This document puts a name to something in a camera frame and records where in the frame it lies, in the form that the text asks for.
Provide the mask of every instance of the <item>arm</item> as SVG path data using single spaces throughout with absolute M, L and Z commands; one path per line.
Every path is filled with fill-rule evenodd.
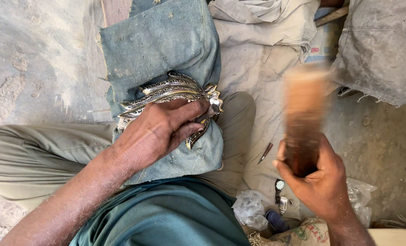
M 282 140 L 273 165 L 294 194 L 316 215 L 327 222 L 331 245 L 374 246 L 367 230 L 356 217 L 347 193 L 345 166 L 327 138 L 320 139 L 318 171 L 304 179 L 293 174 L 284 163 L 285 142 Z
M 205 101 L 147 104 L 119 139 L 23 218 L 0 245 L 68 245 L 80 227 L 134 173 L 150 166 L 202 130 L 190 123 Z

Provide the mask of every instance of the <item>green cloth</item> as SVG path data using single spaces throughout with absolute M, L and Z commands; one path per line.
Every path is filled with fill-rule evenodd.
M 98 209 L 70 246 L 250 245 L 235 200 L 188 177 L 143 183 Z

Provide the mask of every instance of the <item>plastic bag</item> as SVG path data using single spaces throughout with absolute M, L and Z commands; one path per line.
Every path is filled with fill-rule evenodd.
M 236 198 L 232 208 L 239 222 L 259 231 L 268 227 L 262 194 L 255 190 L 239 191 Z
M 370 226 L 371 208 L 367 208 L 366 205 L 371 200 L 370 192 L 375 191 L 377 187 L 351 178 L 347 178 L 346 184 L 350 204 L 358 219 L 368 228 Z

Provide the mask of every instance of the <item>trouser leg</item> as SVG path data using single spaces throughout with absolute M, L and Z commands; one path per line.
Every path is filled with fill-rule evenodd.
M 0 196 L 33 209 L 112 144 L 114 125 L 0 126 Z
M 217 124 L 224 139 L 223 168 L 194 177 L 235 197 L 242 182 L 245 154 L 250 149 L 256 105 L 249 93 L 235 92 L 224 100 L 222 109 Z

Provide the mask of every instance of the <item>silver ornamental piece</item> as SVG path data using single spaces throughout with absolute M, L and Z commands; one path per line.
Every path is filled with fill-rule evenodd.
M 193 78 L 184 74 L 169 71 L 167 75 L 166 81 L 140 86 L 139 89 L 145 94 L 143 98 L 121 103 L 126 111 L 118 117 L 124 119 L 126 127 L 142 113 L 147 103 L 165 103 L 179 98 L 188 102 L 206 100 L 218 106 L 219 112 L 216 115 L 222 113 L 222 100 L 219 99 L 220 93 L 216 90 L 216 85 L 209 84 L 203 89 Z M 192 149 L 195 142 L 207 131 L 209 122 L 210 117 L 202 120 L 203 130 L 186 138 L 186 146 L 189 149 Z

